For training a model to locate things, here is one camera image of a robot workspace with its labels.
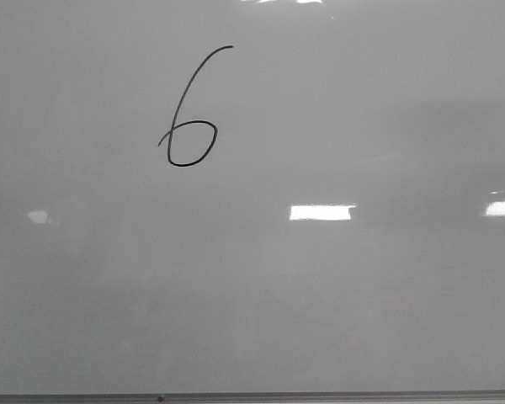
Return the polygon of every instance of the whiteboard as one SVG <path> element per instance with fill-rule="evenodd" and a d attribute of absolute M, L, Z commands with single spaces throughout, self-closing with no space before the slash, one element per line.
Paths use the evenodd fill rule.
<path fill-rule="evenodd" d="M 0 394 L 483 389 L 505 1 L 0 1 Z"/>

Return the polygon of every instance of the handwritten number 6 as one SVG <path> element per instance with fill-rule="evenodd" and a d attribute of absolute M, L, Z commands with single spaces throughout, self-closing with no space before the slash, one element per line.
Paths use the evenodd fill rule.
<path fill-rule="evenodd" d="M 215 144 L 215 141 L 217 140 L 217 132 L 218 132 L 217 127 L 215 125 L 213 125 L 211 122 L 208 122 L 207 120 L 189 120 L 187 122 L 183 122 L 182 124 L 176 125 L 176 119 L 178 118 L 179 109 L 182 108 L 182 102 L 183 102 L 183 99 L 185 98 L 185 94 L 187 94 L 189 88 L 191 87 L 191 84 L 193 83 L 194 78 L 196 77 L 196 75 L 198 74 L 198 72 L 200 71 L 200 69 L 202 69 L 202 67 L 204 67 L 205 63 L 215 53 L 223 51 L 224 49 L 230 49 L 230 48 L 233 48 L 233 47 L 234 46 L 232 46 L 232 45 L 227 45 L 227 46 L 223 46 L 223 47 L 221 47 L 219 49 L 216 49 L 213 52 L 211 52 L 204 59 L 204 61 L 202 61 L 202 63 L 200 63 L 200 66 L 198 66 L 198 68 L 194 71 L 193 76 L 191 77 L 191 79 L 189 80 L 189 83 L 187 84 L 187 87 L 185 88 L 185 91 L 183 91 L 182 98 L 179 100 L 178 107 L 176 108 L 176 112 L 174 113 L 174 118 L 172 120 L 172 126 L 170 127 L 170 130 L 165 134 L 165 136 L 162 137 L 162 139 L 159 141 L 159 144 L 157 145 L 157 147 L 159 147 L 162 144 L 162 142 L 165 140 L 165 138 L 168 136 L 167 159 L 168 159 L 168 162 L 171 163 L 173 166 L 176 166 L 176 167 L 189 167 L 189 166 L 193 166 L 194 164 L 198 164 L 199 162 L 201 162 L 202 160 L 204 160 L 205 157 L 208 154 L 210 154 L 211 149 L 213 148 L 213 145 Z M 192 125 L 192 124 L 201 124 L 201 125 L 211 126 L 211 129 L 213 129 L 213 136 L 211 138 L 211 143 L 208 146 L 208 148 L 206 149 L 205 153 L 200 158 L 194 160 L 193 162 L 186 162 L 184 164 L 175 162 L 175 161 L 173 161 L 171 153 L 170 153 L 170 151 L 172 150 L 172 138 L 173 138 L 173 135 L 174 135 L 174 131 L 176 129 L 178 129 L 178 128 L 181 128 L 182 126 Z"/>

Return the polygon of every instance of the white surface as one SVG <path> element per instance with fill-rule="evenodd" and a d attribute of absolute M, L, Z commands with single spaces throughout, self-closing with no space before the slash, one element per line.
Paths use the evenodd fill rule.
<path fill-rule="evenodd" d="M 350 209 L 357 205 L 297 205 L 290 209 L 291 221 L 351 221 Z"/>
<path fill-rule="evenodd" d="M 0 1 L 0 393 L 505 389 L 498 201 L 505 1 Z"/>

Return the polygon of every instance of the metal ledge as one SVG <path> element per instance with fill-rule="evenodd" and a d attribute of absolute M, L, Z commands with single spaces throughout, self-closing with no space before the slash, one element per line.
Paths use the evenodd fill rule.
<path fill-rule="evenodd" d="M 505 390 L 199 394 L 0 395 L 0 404 L 155 404 L 245 402 L 505 401 Z"/>

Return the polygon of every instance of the black marker writing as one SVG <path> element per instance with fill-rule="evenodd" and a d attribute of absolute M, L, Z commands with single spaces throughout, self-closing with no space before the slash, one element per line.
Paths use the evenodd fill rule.
<path fill-rule="evenodd" d="M 183 102 L 183 99 L 185 98 L 185 94 L 187 94 L 187 92 L 189 90 L 189 87 L 191 87 L 191 84 L 193 83 L 193 80 L 196 77 L 196 75 L 198 74 L 198 72 L 200 71 L 200 69 L 202 67 L 204 67 L 205 63 L 215 53 L 223 51 L 224 49 L 230 49 L 230 48 L 233 48 L 233 47 L 234 46 L 232 46 L 232 45 L 227 45 L 227 46 L 223 46 L 222 48 L 216 49 L 213 52 L 211 52 L 204 59 L 204 61 L 202 61 L 202 63 L 200 63 L 200 66 L 194 71 L 194 74 L 191 77 L 191 79 L 189 80 L 189 83 L 187 84 L 187 87 L 185 88 L 185 91 L 183 91 L 182 98 L 179 100 L 178 107 L 176 108 L 176 112 L 174 113 L 174 118 L 172 120 L 172 126 L 170 127 L 170 130 L 165 134 L 165 136 L 162 137 L 162 139 L 159 141 L 159 144 L 157 145 L 157 147 L 159 147 L 161 145 L 161 143 L 165 140 L 165 138 L 168 136 L 167 159 L 168 159 L 168 162 L 171 163 L 173 166 L 176 166 L 176 167 L 189 167 L 189 166 L 193 166 L 194 164 L 198 164 L 199 162 L 201 162 L 202 160 L 204 160 L 205 157 L 208 154 L 210 154 L 211 149 L 213 148 L 213 145 L 215 144 L 215 141 L 217 140 L 217 131 L 218 131 L 217 127 L 215 125 L 213 125 L 211 122 L 208 122 L 207 120 L 189 120 L 187 122 L 183 122 L 182 124 L 176 125 L 176 119 L 178 118 L 179 109 L 182 108 L 182 102 Z M 213 137 L 211 138 L 211 143 L 208 146 L 208 148 L 206 149 L 205 153 L 200 158 L 198 158 L 197 160 L 194 160 L 193 162 L 186 162 L 184 164 L 178 163 L 178 162 L 174 162 L 173 159 L 172 159 L 171 153 L 170 153 L 170 151 L 172 149 L 172 137 L 174 135 L 174 131 L 176 129 L 178 129 L 178 128 L 181 128 L 182 126 L 192 125 L 192 124 L 203 124 L 203 125 L 211 126 L 211 129 L 213 129 Z"/>

